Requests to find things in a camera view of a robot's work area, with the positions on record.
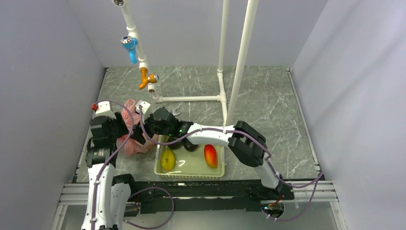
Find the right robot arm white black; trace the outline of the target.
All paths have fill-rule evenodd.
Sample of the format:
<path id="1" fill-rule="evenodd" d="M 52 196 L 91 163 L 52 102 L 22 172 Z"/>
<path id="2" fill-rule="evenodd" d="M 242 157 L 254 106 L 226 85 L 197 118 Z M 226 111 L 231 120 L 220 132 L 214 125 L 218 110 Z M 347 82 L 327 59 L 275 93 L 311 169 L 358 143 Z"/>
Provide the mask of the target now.
<path id="1" fill-rule="evenodd" d="M 145 115 L 146 107 L 136 106 L 139 122 L 133 126 L 131 139 L 141 144 L 153 142 L 154 135 L 172 138 L 166 143 L 174 146 L 211 144 L 228 147 L 244 165 L 252 167 L 264 186 L 264 194 L 270 199 L 282 193 L 283 178 L 269 162 L 271 157 L 266 138 L 244 121 L 231 126 L 204 126 L 190 121 L 179 120 L 162 107 L 154 113 Z"/>

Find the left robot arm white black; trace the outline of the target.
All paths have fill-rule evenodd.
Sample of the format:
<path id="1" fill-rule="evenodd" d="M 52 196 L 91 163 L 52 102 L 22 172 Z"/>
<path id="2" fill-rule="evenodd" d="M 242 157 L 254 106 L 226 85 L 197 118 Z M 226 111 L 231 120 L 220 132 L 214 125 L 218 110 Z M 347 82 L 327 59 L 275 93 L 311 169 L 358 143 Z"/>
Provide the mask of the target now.
<path id="1" fill-rule="evenodd" d="M 121 113 L 96 113 L 90 121 L 85 161 L 88 167 L 89 192 L 83 230 L 120 230 L 127 201 L 136 198 L 138 188 L 130 174 L 116 176 L 118 138 L 128 134 Z"/>

